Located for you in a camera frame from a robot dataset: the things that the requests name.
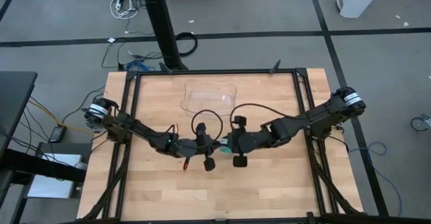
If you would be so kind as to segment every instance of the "yellow cable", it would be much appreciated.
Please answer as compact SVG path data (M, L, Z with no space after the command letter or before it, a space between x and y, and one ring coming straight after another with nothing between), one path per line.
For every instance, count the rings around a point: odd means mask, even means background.
M45 110L42 106L39 106L38 104L34 103L31 100L29 100L28 102L30 104L36 106L37 108L41 109L46 115L48 115L50 118L52 118L60 126L64 126L64 127L67 127L67 128L69 128L71 130L76 130L76 131L79 131L79 132L82 132L82 133L86 133L86 134L89 134L89 135L92 135L92 136L94 135L94 133L90 133L90 132L88 132L88 131L86 131L84 129L80 129L80 128L77 128L77 127L74 127L74 126L69 126L68 124L64 124L61 121L57 120L57 118L55 118L54 115L52 115L50 112L48 112L47 110Z

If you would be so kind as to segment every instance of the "wooden table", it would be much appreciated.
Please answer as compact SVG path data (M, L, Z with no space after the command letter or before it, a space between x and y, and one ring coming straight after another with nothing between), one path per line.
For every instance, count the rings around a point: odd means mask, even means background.
M308 69L308 76L315 104L327 101L330 89L324 69ZM194 138L190 127L191 117L180 106L184 98L184 85L188 80L233 83L237 88L236 105L252 102L285 114L300 113L291 74L163 75L141 78L136 119L160 132L178 123L180 138ZM124 84L125 73L110 73L104 97L120 104ZM133 86L130 92L128 110ZM235 115L247 117L248 131L257 131L260 124L279 117L266 109L252 106L238 109ZM218 133L220 123L217 120L199 121L207 125L210 135ZM222 136L230 130L228 120L224 123ZM343 139L336 130L333 130L333 136ZM104 137L101 137L94 146L103 140ZM326 147L334 184L352 206L361 211L358 190L344 145L327 139ZM87 214L104 191L112 149L113 144L105 143L93 152L78 217ZM248 154L246 168L233 167L232 156L220 151L216 151L213 158L216 168L212 172L204 170L202 156L192 158L189 169L184 172L183 159L160 155L144 140L133 137L121 219L303 217L308 211L319 215L302 131L283 147ZM327 191L323 183L322 186L327 210L330 210ZM115 190L112 196L111 216L117 193Z

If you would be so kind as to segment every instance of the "white cable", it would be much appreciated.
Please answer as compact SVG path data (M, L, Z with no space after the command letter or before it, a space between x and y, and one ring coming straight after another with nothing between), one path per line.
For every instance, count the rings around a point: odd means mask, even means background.
M117 15L115 15L115 14L114 14L114 11L112 10L112 4L113 4L115 1L117 1L116 5L115 5L115 12L117 13ZM112 1L109 3L109 10L110 10L110 14L111 14L115 19L118 19L118 20L129 20L129 19L131 19L131 18L133 18L133 17L135 17L135 16L137 15L137 11L138 11L138 9L133 7L132 0L129 0L129 9L124 10L124 12L120 12L120 11L121 11L121 5L120 5L119 1L120 1L120 0L112 0Z

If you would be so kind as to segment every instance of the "transparent tray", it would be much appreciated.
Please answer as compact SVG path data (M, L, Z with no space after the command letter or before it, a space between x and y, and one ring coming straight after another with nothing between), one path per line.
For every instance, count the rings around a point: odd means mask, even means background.
M193 117L201 110L212 110L226 119L235 107L236 86L233 84L223 85L188 80L184 89L181 108L187 112L187 116ZM198 118L217 119L209 112L203 112L198 115Z

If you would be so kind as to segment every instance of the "blue cable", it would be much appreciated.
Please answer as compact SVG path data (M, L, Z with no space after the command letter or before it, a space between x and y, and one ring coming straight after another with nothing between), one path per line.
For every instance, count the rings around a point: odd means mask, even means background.
M372 150L371 149L371 147L372 146L374 146L374 145L380 145L380 146L382 146L383 147L383 152L382 153L379 153L379 152L377 152L377 151L375 151L375 150ZM368 162L370 163L370 165L371 165L371 167L375 170L375 172L378 174L378 175L380 175L384 180L386 180L392 187L393 187L393 189L395 190L395 192L397 193L397 196L398 196L398 202L399 202L399 212L398 212L398 216L400 217L401 216L401 214L403 213L403 201L402 201L402 199L401 199L401 195L399 194L399 192L398 192L398 189L395 187L395 185L388 179L388 178L386 178L386 177L384 177L374 166L373 166L373 164L371 163L371 155L370 155L370 152L372 152L372 153L375 153L375 154L377 154L377 155L379 155L379 156L383 156L384 154L386 154L386 152L387 152L387 148L386 148L386 145L384 144L384 143L382 143L382 142L373 142L373 143L371 143L368 147L360 147L360 148L357 148L357 149L352 149L352 150L350 150L349 151L349 153L351 153L351 152L353 152L353 151L366 151L366 153L367 153L367 156L368 156Z
M130 71L134 66L138 67L138 71L155 71L156 68L143 64L143 60L134 60L126 65L126 71Z

